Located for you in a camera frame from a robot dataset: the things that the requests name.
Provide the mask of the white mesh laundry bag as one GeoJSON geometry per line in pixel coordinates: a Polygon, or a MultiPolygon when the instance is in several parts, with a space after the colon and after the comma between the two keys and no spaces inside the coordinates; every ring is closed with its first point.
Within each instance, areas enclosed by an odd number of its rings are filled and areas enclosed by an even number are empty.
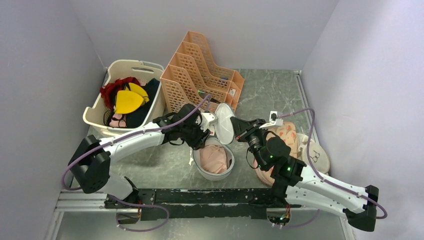
{"type": "Polygon", "coordinates": [[[227,103],[220,103],[214,113],[203,112],[197,120],[202,130],[209,130],[203,148],[191,150],[190,163],[207,180],[219,181],[228,177],[235,157],[229,144],[235,139],[231,118],[235,113],[227,103]]]}

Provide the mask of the pink bra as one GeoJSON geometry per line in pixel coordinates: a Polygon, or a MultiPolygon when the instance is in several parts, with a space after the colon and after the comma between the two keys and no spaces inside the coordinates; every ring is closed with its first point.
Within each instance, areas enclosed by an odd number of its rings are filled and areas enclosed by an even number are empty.
{"type": "Polygon", "coordinates": [[[227,153],[222,145],[207,145],[199,155],[200,166],[206,172],[222,174],[229,168],[227,153]]]}

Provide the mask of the floral laundry bag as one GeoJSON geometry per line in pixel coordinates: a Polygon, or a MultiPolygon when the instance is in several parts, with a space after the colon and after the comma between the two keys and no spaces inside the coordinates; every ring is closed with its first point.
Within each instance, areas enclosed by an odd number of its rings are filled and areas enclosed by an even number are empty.
{"type": "MultiPolygon", "coordinates": [[[[280,137],[285,142],[285,144],[290,147],[289,155],[291,157],[298,157],[298,139],[294,123],[284,122],[282,126],[273,127],[268,130],[280,137]]],[[[267,186],[272,186],[275,181],[273,178],[271,178],[272,170],[273,168],[268,171],[263,171],[257,168],[255,169],[255,173],[262,183],[267,186]]]]}

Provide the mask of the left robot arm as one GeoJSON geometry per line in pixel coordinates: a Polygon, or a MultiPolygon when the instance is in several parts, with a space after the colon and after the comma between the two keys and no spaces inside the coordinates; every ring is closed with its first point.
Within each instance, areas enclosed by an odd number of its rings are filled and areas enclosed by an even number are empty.
{"type": "Polygon", "coordinates": [[[210,135],[209,125],[217,118],[210,112],[200,112],[185,104],[179,112],[171,112],[121,135],[97,139],[86,136],[68,163],[69,170],[85,194],[103,192],[118,198],[126,208],[134,207],[139,194],[125,177],[113,175],[112,163],[141,150],[172,144],[181,140],[193,150],[205,146],[210,135]]]}

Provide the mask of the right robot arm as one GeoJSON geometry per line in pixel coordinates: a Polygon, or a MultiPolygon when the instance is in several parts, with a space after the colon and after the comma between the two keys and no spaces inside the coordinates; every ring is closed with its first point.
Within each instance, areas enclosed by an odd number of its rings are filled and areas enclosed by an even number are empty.
{"type": "Polygon", "coordinates": [[[271,171],[274,183],[270,202],[305,205],[345,217],[354,228],[373,232],[377,221],[379,189],[373,185],[355,186],[321,174],[311,164],[290,156],[290,147],[276,134],[264,129],[264,119],[230,118],[235,139],[248,143],[257,168],[271,171]]]}

